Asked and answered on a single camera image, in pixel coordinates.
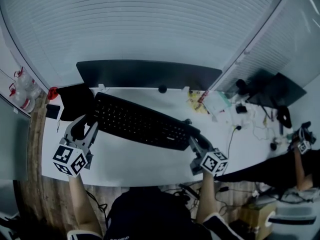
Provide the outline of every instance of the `human arm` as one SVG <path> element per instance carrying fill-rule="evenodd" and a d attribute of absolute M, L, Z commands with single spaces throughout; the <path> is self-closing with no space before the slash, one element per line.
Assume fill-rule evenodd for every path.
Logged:
<path fill-rule="evenodd" d="M 302 165 L 301 154 L 296 146 L 294 148 L 294 163 L 295 163 L 295 177 L 296 177 L 296 188 L 299 191 L 305 191 L 313 187 L 312 174 L 305 175 L 305 170 Z"/>
<path fill-rule="evenodd" d="M 195 220 L 197 223 L 202 224 L 206 217 L 216 212 L 214 177 L 206 170 L 203 170 L 200 201 Z"/>
<path fill-rule="evenodd" d="M 81 176 L 69 176 L 69 187 L 74 216 L 79 229 L 95 232 L 102 236 L 98 218 L 90 204 Z"/>

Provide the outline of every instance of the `hand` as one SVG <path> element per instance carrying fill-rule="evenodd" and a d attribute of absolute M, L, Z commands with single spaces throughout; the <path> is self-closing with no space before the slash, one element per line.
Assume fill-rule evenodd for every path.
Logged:
<path fill-rule="evenodd" d="M 292 146 L 294 149 L 297 149 L 298 148 L 298 145 L 300 144 L 300 139 L 299 139 L 299 136 L 295 133 L 293 136 L 292 136 Z"/>

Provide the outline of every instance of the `window blinds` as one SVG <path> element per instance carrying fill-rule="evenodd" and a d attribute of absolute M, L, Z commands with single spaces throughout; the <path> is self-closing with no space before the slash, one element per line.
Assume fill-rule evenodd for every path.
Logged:
<path fill-rule="evenodd" d="M 260 69 L 305 87 L 320 74 L 320 0 L 288 0 L 250 53 L 217 87 L 227 91 Z"/>
<path fill-rule="evenodd" d="M 0 6 L 20 52 L 51 87 L 82 82 L 79 61 L 222 69 L 272 1 L 0 0 Z"/>

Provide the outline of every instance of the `black keyboard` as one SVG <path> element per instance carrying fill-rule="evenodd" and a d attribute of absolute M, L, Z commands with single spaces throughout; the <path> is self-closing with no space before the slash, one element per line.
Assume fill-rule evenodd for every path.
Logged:
<path fill-rule="evenodd" d="M 200 130 L 168 115 L 136 103 L 98 92 L 89 125 L 98 122 L 100 131 L 152 146 L 185 150 L 190 136 Z"/>

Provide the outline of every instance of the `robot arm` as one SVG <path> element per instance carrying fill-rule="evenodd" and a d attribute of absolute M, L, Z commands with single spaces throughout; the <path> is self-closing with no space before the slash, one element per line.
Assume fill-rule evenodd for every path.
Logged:
<path fill-rule="evenodd" d="M 87 122 L 87 116 L 82 115 L 69 124 L 52 158 L 57 169 L 69 176 L 78 176 L 82 168 L 90 169 L 93 157 L 90 147 L 99 129 L 95 122 L 85 133 Z"/>
<path fill-rule="evenodd" d="M 209 140 L 199 134 L 197 137 L 190 136 L 189 144 L 196 155 L 190 164 L 193 175 L 201 174 L 203 169 L 214 177 L 224 174 L 228 158 L 218 148 L 214 148 Z"/>

